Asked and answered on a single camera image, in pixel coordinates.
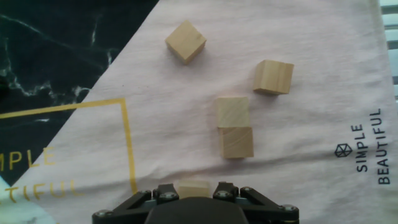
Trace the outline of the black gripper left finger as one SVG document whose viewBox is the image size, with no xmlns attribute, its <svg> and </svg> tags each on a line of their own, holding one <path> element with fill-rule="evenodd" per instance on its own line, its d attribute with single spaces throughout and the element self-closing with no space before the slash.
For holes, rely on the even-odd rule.
<svg viewBox="0 0 398 224">
<path fill-rule="evenodd" d="M 113 210 L 99 210 L 92 214 L 92 224 L 144 224 L 158 205 L 178 200 L 173 184 L 162 184 L 154 190 L 139 190 Z"/>
</svg>

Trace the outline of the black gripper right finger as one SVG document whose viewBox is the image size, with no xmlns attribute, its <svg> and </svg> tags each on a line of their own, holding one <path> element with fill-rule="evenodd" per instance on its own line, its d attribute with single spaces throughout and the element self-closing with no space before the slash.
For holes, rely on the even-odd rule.
<svg viewBox="0 0 398 224">
<path fill-rule="evenodd" d="M 278 205 L 252 187 L 238 188 L 233 183 L 219 182 L 213 199 L 237 205 L 249 223 L 299 224 L 296 206 Z"/>
</svg>

